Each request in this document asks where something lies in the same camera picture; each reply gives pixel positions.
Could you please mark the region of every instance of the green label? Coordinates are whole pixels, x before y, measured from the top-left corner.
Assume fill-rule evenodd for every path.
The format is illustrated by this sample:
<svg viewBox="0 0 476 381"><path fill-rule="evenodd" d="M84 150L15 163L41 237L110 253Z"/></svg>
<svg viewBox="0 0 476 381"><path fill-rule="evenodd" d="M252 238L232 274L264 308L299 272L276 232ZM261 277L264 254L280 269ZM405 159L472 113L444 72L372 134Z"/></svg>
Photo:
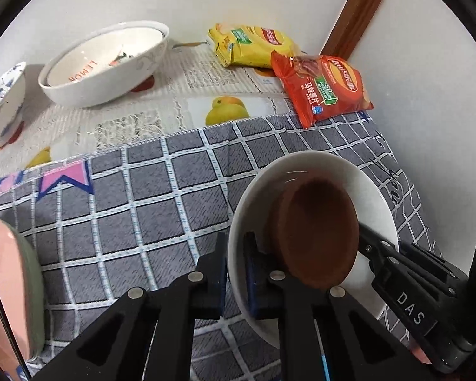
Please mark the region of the green label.
<svg viewBox="0 0 476 381"><path fill-rule="evenodd" d="M243 29L237 28L235 30L231 30L231 33L233 33L236 37L236 40L238 40L238 43L240 44L252 44L252 42L249 40Z"/></svg>
<svg viewBox="0 0 476 381"><path fill-rule="evenodd" d="M317 88L319 89L319 92L321 93L321 96L324 99L325 105L331 106L339 100L339 98L335 96L335 93L333 93L333 90L331 90L330 85L323 76L316 78L315 81Z"/></svg>

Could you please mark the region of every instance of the yellow chip bag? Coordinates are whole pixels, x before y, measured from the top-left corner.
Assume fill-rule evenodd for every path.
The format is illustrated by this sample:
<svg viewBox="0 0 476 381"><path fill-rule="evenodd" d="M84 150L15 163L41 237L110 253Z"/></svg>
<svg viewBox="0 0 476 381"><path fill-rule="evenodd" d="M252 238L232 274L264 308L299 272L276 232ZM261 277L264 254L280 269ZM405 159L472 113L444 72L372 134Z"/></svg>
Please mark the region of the yellow chip bag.
<svg viewBox="0 0 476 381"><path fill-rule="evenodd" d="M262 27L217 23L208 30L213 50L224 67L232 64L272 68L272 51L285 56L300 54L298 46L285 34Z"/></svg>

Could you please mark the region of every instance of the white bowl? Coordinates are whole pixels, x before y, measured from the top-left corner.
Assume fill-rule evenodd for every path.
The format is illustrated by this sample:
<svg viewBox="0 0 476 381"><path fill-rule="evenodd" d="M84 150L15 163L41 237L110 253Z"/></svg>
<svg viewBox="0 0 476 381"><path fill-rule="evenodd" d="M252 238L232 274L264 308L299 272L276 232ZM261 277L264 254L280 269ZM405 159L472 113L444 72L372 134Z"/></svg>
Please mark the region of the white bowl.
<svg viewBox="0 0 476 381"><path fill-rule="evenodd" d="M39 86L55 103L82 108L127 93L158 67L169 28L156 21L131 21L98 30L44 66Z"/></svg>
<svg viewBox="0 0 476 381"><path fill-rule="evenodd" d="M369 177L349 161L327 152L291 153L270 163L252 180L235 210L229 232L227 268L235 299L249 325L269 344L279 348L276 319L255 320L249 313L243 257L243 235L254 231L260 251L266 252L264 226L270 206L283 184L296 178L296 172L317 170L340 184L351 198L358 221L376 231L399 249L395 222L383 195ZM374 274L368 259L358 253L351 272L342 282L349 293L373 316L379 318L386 306L372 289Z"/></svg>
<svg viewBox="0 0 476 381"><path fill-rule="evenodd" d="M18 63L0 77L0 146L7 143L21 123L25 67L25 62Z"/></svg>

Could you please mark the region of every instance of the white lettering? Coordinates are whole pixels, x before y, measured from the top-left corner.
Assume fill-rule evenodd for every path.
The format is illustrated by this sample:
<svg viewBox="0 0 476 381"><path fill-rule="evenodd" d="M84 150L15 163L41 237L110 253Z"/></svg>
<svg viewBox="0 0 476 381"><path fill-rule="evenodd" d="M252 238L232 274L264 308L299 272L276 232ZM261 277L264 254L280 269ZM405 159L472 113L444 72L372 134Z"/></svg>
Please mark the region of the white lettering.
<svg viewBox="0 0 476 381"><path fill-rule="evenodd" d="M411 304L407 308L405 308L404 311L409 311L409 316L411 316L413 309L414 309L414 304Z"/></svg>
<svg viewBox="0 0 476 381"><path fill-rule="evenodd" d="M405 301L407 301L407 295L405 292L402 292L402 295L399 296L397 302L402 305Z"/></svg>
<svg viewBox="0 0 476 381"><path fill-rule="evenodd" d="M414 323L415 323L415 324L419 324L419 323L421 322L421 319L422 319L422 318L425 318L425 314L422 313L422 312L420 312L420 313L418 314L418 317L417 317L417 318L414 318Z"/></svg>

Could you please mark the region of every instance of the red chip bag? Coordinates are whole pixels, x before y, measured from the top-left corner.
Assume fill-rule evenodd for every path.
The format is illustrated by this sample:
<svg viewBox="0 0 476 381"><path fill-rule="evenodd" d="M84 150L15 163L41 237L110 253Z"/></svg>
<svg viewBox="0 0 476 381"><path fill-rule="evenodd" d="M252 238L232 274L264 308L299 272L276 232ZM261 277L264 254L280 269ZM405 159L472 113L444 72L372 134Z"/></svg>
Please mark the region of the red chip bag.
<svg viewBox="0 0 476 381"><path fill-rule="evenodd" d="M340 57L272 52L271 62L305 129L318 120L374 108L360 73Z"/></svg>

